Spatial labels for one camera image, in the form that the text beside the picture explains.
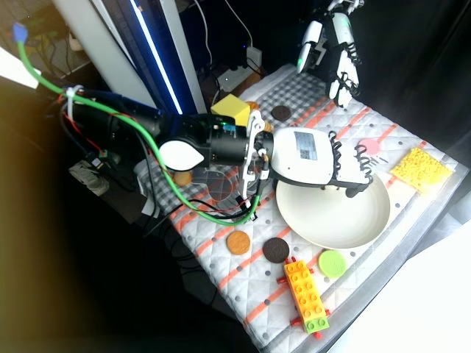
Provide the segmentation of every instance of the white plate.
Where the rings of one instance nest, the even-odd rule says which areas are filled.
[[[388,224],[391,205],[386,187],[373,183],[349,199],[345,189],[304,188],[278,182],[277,203],[282,217],[297,234],[328,249],[349,249],[376,239]]]

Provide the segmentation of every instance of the black cookie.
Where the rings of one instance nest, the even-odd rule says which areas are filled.
[[[283,239],[268,239],[263,245],[263,254],[271,263],[282,263],[289,255],[289,246]]]
[[[284,105],[278,105],[272,110],[273,118],[278,121],[287,121],[291,117],[291,111],[288,107]]]

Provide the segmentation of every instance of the quilted mat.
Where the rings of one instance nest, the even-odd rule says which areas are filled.
[[[347,272],[338,279],[328,279],[316,264],[322,249],[291,231],[280,215],[271,186],[263,192],[256,221],[238,227],[223,227],[183,207],[171,215],[171,220],[260,351],[317,352],[362,310],[367,304],[361,302],[365,296],[371,296],[372,299],[374,293],[362,294],[362,291],[367,292],[372,288],[371,283],[368,286],[364,283],[371,280],[373,274],[378,275],[376,272],[387,264],[386,260],[392,261],[396,254],[403,252],[401,246],[413,246],[409,244],[413,231],[420,233],[415,235],[415,243],[419,240],[467,170],[431,144],[359,101],[351,101],[347,109],[336,107],[324,96],[325,84],[309,74],[296,75],[292,68],[283,72],[283,79],[276,80],[272,76],[267,82],[258,84],[259,89],[252,95],[252,100],[259,103],[263,118],[275,129],[306,126],[324,132],[334,130],[341,142],[351,146],[356,146],[364,138],[374,139],[380,144],[381,151],[375,156],[373,168],[387,187],[391,200],[391,217],[387,228],[374,243],[341,251],[347,261]],[[272,118],[270,112],[277,105],[290,108],[290,119],[279,122]],[[389,173],[414,147],[425,150],[454,171],[442,189],[433,195],[421,196]],[[143,187],[150,190],[144,161],[135,170]],[[157,166],[153,172],[159,206],[167,213],[179,202],[171,194]],[[236,191],[237,169],[212,167],[205,172],[208,180],[182,188],[185,196],[203,199],[218,206],[230,204],[232,201],[218,202],[214,196],[221,193],[219,188]],[[225,186],[220,182],[221,173],[230,181]],[[419,227],[424,217],[428,222]],[[226,247],[225,239],[234,229],[246,232],[252,239],[251,249],[246,254],[233,255]],[[262,252],[263,243],[273,237],[283,238],[289,245],[290,256],[304,260],[314,269],[314,281],[322,301],[332,313],[329,317],[330,328],[322,331],[322,340],[307,335],[302,327],[290,327],[290,320],[298,315],[288,285],[277,284],[276,279],[283,276],[283,266],[269,262]],[[387,281],[390,276],[384,275],[381,279]],[[377,293],[382,285],[379,282],[376,285]]]

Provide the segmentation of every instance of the power strip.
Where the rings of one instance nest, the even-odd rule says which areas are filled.
[[[262,65],[262,51],[253,46],[248,47],[247,62],[255,70],[260,68]],[[234,71],[229,69],[218,77],[219,86],[223,91],[231,92],[251,74],[253,74],[253,70],[249,67],[243,68],[242,66],[239,66],[237,67],[237,70]]]

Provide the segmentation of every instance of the label on robot hand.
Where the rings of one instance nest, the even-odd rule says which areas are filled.
[[[316,144],[314,136],[305,132],[294,132],[296,138],[297,151],[303,160],[317,160]]]

